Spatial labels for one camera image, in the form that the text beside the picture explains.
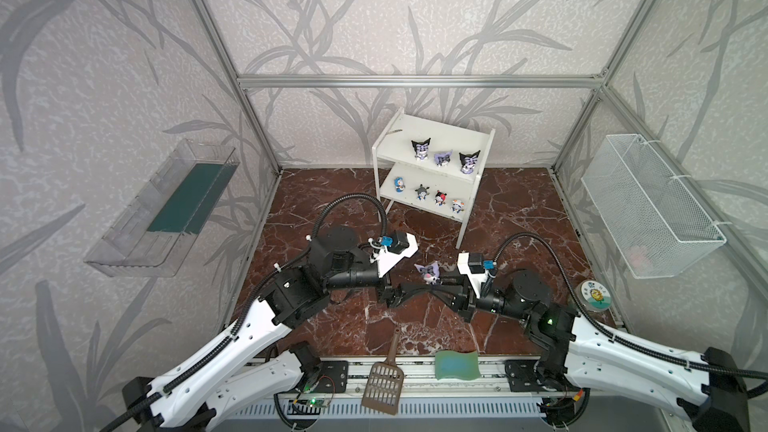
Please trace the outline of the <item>purple dress Kuromi figure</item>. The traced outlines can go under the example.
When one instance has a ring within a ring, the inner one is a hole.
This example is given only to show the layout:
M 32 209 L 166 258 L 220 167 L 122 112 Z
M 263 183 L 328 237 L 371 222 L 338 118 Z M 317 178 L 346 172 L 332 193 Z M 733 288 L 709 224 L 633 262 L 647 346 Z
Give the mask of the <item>purple dress Kuromi figure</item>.
M 422 280 L 427 285 L 439 285 L 441 283 L 440 268 L 437 261 L 431 262 L 426 265 L 416 264 L 415 268 L 420 274 Z

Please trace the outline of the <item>white hooded Doraemon figure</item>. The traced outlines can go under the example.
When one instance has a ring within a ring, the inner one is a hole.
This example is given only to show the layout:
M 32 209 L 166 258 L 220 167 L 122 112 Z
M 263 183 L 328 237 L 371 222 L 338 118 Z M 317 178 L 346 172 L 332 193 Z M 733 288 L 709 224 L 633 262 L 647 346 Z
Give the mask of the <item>white hooded Doraemon figure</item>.
M 459 213 L 463 212 L 464 210 L 465 210 L 465 203 L 462 200 L 455 199 L 455 200 L 452 201 L 451 211 L 453 213 L 459 214 Z

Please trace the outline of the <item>red hat Doraemon figure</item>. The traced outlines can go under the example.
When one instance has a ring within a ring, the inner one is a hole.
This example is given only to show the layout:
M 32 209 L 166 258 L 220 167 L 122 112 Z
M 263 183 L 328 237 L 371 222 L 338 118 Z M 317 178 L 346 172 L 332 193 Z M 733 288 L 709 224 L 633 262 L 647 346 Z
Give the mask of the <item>red hat Doraemon figure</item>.
M 438 206 L 442 206 L 446 203 L 447 200 L 447 194 L 442 191 L 437 191 L 435 194 L 435 204 Z

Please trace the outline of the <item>small grey bunny figure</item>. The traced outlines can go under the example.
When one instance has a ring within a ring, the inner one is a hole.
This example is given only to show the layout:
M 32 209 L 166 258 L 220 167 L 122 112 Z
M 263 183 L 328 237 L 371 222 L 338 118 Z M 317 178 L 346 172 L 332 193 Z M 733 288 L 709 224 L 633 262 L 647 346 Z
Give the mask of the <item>small grey bunny figure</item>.
M 428 195 L 428 190 L 429 190 L 429 188 L 428 188 L 428 187 L 425 187 L 425 186 L 423 186 L 423 185 L 420 185 L 420 186 L 419 186 L 419 187 L 416 189 L 417 198 L 418 198 L 419 200 L 425 200 L 425 199 L 426 199 L 426 197 L 427 197 L 427 195 Z

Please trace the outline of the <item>blue cup toy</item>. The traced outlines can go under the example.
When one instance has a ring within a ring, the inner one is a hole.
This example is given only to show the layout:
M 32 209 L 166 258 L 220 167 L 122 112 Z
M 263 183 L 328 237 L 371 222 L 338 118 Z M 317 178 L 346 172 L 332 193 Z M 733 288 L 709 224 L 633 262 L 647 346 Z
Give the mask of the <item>blue cup toy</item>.
M 402 177 L 397 177 L 394 180 L 394 185 L 395 185 L 395 190 L 398 193 L 403 192 L 405 190 L 405 183 L 404 183 L 404 179 Z

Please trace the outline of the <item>purple striped Kuromi figure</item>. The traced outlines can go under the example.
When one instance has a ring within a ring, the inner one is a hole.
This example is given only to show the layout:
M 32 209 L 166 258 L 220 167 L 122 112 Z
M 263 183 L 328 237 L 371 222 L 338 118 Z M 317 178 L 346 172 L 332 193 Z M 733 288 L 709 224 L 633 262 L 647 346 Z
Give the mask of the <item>purple striped Kuromi figure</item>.
M 435 165 L 437 167 L 447 167 L 451 162 L 452 151 L 436 152 L 433 155 Z

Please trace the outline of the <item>black Kuromi figure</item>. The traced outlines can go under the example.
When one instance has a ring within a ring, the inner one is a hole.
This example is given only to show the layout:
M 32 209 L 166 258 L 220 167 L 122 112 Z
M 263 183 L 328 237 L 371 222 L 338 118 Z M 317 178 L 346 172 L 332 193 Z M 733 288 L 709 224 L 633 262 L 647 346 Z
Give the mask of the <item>black Kuromi figure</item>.
M 429 146 L 431 144 L 431 139 L 427 138 L 421 141 L 412 140 L 411 146 L 414 151 L 414 157 L 417 161 L 424 161 L 427 159 L 429 154 Z

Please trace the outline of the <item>purple bat Kuromi figure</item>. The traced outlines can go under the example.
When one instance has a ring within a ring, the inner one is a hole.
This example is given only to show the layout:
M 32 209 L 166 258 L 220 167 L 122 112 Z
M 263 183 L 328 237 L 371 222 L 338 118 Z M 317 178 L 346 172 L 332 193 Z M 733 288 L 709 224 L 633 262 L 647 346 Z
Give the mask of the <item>purple bat Kuromi figure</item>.
M 477 166 L 478 160 L 480 156 L 480 150 L 473 152 L 473 153 L 460 153 L 459 154 L 459 160 L 460 160 L 460 172 L 465 175 L 471 175 L 475 172 L 475 168 Z

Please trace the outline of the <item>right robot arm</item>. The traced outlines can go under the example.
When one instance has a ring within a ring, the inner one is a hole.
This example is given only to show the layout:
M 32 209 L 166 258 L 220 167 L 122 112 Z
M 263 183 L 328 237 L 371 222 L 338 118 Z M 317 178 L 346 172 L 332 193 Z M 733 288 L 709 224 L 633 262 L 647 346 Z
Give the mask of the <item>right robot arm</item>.
M 519 321 L 541 350 L 534 376 L 546 387 L 622 395 L 685 419 L 697 431 L 749 430 L 749 403 L 766 396 L 766 373 L 740 369 L 714 347 L 684 351 L 604 325 L 581 304 L 553 302 L 550 287 L 532 270 L 516 270 L 499 290 L 493 284 L 499 265 L 498 257 L 462 253 L 456 273 L 426 289 L 466 319 L 482 311 Z

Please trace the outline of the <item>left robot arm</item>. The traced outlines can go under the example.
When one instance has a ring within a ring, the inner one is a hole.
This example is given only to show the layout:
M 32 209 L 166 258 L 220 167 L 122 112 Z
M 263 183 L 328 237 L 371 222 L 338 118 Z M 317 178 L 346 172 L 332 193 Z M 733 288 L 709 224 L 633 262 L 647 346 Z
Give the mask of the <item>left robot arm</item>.
M 349 200 L 367 201 L 377 209 L 380 232 L 365 244 L 350 227 L 322 228 L 333 209 Z M 262 280 L 231 325 L 170 371 L 137 377 L 124 386 L 126 410 L 105 430 L 133 420 L 142 431 L 211 431 L 239 409 L 309 382 L 322 362 L 306 344 L 255 369 L 244 367 L 323 311 L 331 291 L 385 291 L 388 272 L 417 249 L 413 234 L 389 231 L 387 212 L 377 198 L 351 193 L 333 200 L 316 220 L 306 249 Z

